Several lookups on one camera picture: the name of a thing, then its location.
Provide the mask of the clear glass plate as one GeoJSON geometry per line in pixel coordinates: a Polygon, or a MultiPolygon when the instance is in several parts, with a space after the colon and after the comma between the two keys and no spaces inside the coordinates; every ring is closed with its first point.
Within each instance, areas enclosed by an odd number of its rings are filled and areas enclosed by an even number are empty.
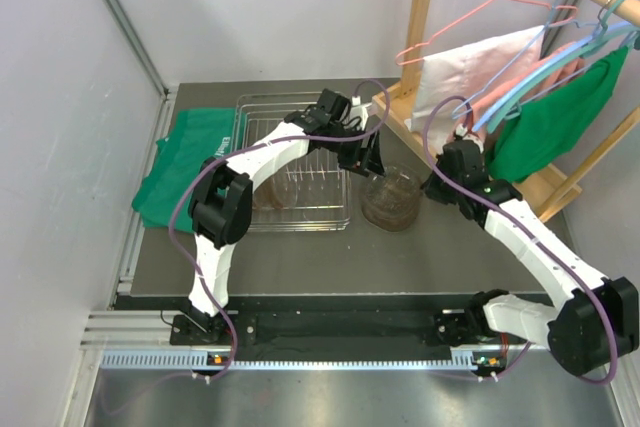
{"type": "Polygon", "coordinates": [[[291,203],[291,190],[287,176],[274,175],[271,183],[271,204],[275,209],[286,209],[291,203]]]}
{"type": "Polygon", "coordinates": [[[300,192],[300,183],[295,171],[285,170],[281,184],[282,203],[286,209],[293,209],[297,206],[300,192]]]}

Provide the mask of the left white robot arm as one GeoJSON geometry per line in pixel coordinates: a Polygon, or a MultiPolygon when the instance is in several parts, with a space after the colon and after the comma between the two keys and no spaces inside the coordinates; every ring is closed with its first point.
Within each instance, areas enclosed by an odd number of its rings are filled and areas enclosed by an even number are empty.
{"type": "Polygon", "coordinates": [[[201,342],[213,344],[235,328],[225,307],[234,249],[248,232],[258,187],[288,164],[324,149],[339,168],[361,176],[383,174],[379,127],[368,126],[375,106],[358,96],[323,90],[316,102],[287,113],[263,138],[221,157],[210,157],[175,209],[187,211],[196,242],[174,245],[194,270],[184,317],[201,342]]]}

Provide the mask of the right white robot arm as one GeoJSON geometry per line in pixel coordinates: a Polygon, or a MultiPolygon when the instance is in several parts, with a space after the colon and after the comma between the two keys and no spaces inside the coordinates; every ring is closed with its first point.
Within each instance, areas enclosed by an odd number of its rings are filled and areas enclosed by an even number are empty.
{"type": "Polygon", "coordinates": [[[442,338],[458,345],[466,336],[487,343],[511,334],[544,347],[573,376],[639,347],[639,293],[626,278],[610,279],[584,262],[533,213],[509,182],[490,178],[479,146],[470,140],[446,144],[431,161],[422,190],[462,215],[506,247],[546,292],[547,305],[505,290],[475,294],[462,317],[440,314],[442,338]]]}

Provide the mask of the wooden clothes rack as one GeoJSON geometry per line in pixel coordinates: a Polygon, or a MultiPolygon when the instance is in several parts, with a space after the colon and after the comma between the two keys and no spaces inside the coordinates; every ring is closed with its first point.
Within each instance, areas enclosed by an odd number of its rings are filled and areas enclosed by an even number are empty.
{"type": "MultiPolygon", "coordinates": [[[[590,0],[609,8],[610,0],[590,0]]],[[[423,40],[431,0],[412,0],[406,46],[411,48],[423,40]]],[[[401,80],[389,89],[391,112],[387,120],[390,130],[422,161],[426,162],[425,144],[421,136],[405,125],[410,117],[421,77],[417,66],[404,65],[401,80]]],[[[549,165],[518,185],[525,199],[532,204],[536,215],[546,222],[581,193],[578,182],[604,158],[632,129],[639,125],[639,109],[634,108],[623,121],[587,156],[570,175],[549,165]]]]}

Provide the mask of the pink hanging garment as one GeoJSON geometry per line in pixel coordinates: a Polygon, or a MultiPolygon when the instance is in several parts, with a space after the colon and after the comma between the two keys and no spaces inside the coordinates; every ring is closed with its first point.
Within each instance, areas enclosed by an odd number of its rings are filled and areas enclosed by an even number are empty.
{"type": "MultiPolygon", "coordinates": [[[[502,82],[497,87],[493,87],[488,93],[484,94],[479,100],[472,102],[471,108],[473,111],[473,114],[472,114],[473,123],[476,123],[479,120],[479,118],[490,107],[492,107],[500,98],[505,96],[515,85],[521,82],[527,75],[533,73],[537,68],[541,67],[542,65],[544,65],[545,63],[553,59],[554,57],[557,57],[558,55],[560,55],[564,50],[568,49],[571,45],[573,45],[573,42],[569,42],[559,47],[558,49],[553,51],[549,56],[533,63],[527,70],[521,72],[518,76],[508,81],[502,82]]],[[[557,82],[560,82],[562,85],[565,85],[567,82],[573,80],[574,79],[573,75],[577,76],[577,72],[580,69],[584,68],[585,65],[586,65],[586,61],[583,58],[578,57],[570,61],[569,63],[567,63],[564,67],[556,68],[542,82],[537,84],[532,89],[531,92],[529,92],[528,94],[525,94],[523,96],[523,100],[527,100],[533,95],[538,94],[548,88],[551,88],[557,82]]],[[[464,120],[458,120],[454,126],[454,129],[457,125],[463,124],[463,123],[464,123],[464,120]]],[[[448,142],[451,142],[454,140],[452,138],[453,130],[451,131],[449,137],[447,138],[448,142]]],[[[482,126],[478,130],[477,134],[483,138],[485,143],[486,137],[488,135],[487,127],[482,126]]]]}

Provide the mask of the light blue plastic hanger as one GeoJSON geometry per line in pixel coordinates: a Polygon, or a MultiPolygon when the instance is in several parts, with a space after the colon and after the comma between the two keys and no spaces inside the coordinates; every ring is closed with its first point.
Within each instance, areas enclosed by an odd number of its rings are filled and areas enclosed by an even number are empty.
{"type": "Polygon", "coordinates": [[[607,29],[596,29],[587,37],[571,43],[566,49],[552,56],[550,60],[545,61],[540,67],[527,75],[504,96],[498,99],[474,124],[472,130],[478,132],[481,128],[485,127],[488,133],[493,133],[498,124],[520,103],[521,99],[550,74],[566,66],[573,60],[597,52],[601,47],[617,37],[622,37],[626,34],[636,34],[638,32],[639,28],[637,26],[623,21],[607,29]]]}

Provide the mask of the white hanging garment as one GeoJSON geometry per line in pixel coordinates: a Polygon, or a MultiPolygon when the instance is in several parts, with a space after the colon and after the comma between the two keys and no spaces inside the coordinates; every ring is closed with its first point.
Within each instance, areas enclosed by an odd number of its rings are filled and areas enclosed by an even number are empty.
{"type": "Polygon", "coordinates": [[[543,27],[490,37],[426,56],[407,128],[416,133],[444,99],[459,95],[470,103],[527,70],[540,58],[543,27]]]}

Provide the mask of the green hanging garment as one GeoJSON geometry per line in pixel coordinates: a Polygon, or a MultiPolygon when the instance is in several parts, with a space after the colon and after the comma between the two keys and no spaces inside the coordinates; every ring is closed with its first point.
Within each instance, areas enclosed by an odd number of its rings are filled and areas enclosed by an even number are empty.
{"type": "Polygon", "coordinates": [[[521,183],[569,152],[611,99],[630,50],[609,52],[577,79],[526,104],[485,156],[491,177],[521,183]]]}

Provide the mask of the aluminium frame profile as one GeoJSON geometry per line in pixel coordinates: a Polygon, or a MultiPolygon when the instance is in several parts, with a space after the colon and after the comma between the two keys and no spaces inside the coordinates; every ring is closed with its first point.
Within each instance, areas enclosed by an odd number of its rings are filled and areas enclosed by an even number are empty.
{"type": "Polygon", "coordinates": [[[162,98],[166,98],[169,87],[162,79],[121,1],[103,0],[103,2],[154,90],[162,98]]]}

